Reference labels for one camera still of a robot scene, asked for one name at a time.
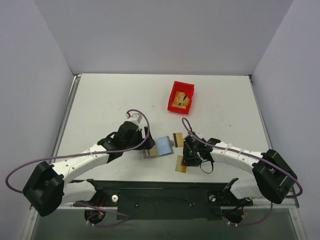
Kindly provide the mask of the grey card holder wallet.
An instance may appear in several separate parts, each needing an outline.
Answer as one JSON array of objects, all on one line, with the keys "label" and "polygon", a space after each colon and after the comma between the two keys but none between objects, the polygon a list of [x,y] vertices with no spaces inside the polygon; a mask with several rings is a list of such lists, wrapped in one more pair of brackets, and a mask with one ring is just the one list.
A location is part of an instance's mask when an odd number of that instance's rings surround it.
[{"label": "grey card holder wallet", "polygon": [[174,142],[170,140],[169,136],[159,137],[155,140],[155,146],[157,149],[158,156],[157,157],[149,157],[147,156],[147,150],[143,150],[143,158],[151,159],[151,158],[159,158],[167,155],[171,155],[174,153],[173,147]]}]

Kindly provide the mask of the gold card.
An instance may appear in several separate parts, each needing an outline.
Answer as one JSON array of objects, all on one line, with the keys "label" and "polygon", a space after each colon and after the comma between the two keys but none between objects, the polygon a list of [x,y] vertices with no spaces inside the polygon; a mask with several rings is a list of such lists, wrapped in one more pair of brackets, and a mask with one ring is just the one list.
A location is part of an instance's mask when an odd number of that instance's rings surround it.
[{"label": "gold card", "polygon": [[187,172],[187,166],[183,165],[183,156],[181,155],[177,156],[175,171],[184,174]]},{"label": "gold card", "polygon": [[146,151],[148,157],[157,157],[158,152],[156,146]]},{"label": "gold card", "polygon": [[173,142],[176,148],[182,148],[184,146],[184,137],[182,132],[174,132]]}]

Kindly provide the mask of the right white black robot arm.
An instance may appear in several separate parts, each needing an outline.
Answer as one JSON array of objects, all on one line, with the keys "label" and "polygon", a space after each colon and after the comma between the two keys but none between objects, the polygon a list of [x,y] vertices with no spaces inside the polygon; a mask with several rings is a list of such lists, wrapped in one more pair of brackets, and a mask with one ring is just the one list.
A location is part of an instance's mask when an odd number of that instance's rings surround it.
[{"label": "right white black robot arm", "polygon": [[295,172],[275,150],[266,152],[243,150],[219,139],[198,140],[192,135],[183,139],[182,164],[197,167],[203,162],[226,164],[254,176],[253,179],[233,178],[224,188],[224,201],[230,205],[245,198],[265,198],[281,204],[297,179]]}]

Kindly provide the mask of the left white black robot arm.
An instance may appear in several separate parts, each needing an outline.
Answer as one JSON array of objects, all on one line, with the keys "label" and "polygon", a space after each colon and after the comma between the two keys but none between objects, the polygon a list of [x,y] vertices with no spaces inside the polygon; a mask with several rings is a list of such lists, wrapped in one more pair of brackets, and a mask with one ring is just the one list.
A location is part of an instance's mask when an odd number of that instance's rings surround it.
[{"label": "left white black robot arm", "polygon": [[125,121],[118,131],[110,133],[85,152],[53,164],[40,162],[22,193],[42,217],[50,215],[64,203],[87,201],[97,206],[103,200],[103,193],[92,183],[73,180],[120,158],[124,152],[150,150],[153,146],[155,141],[151,137],[150,126],[141,129],[138,122]]}]

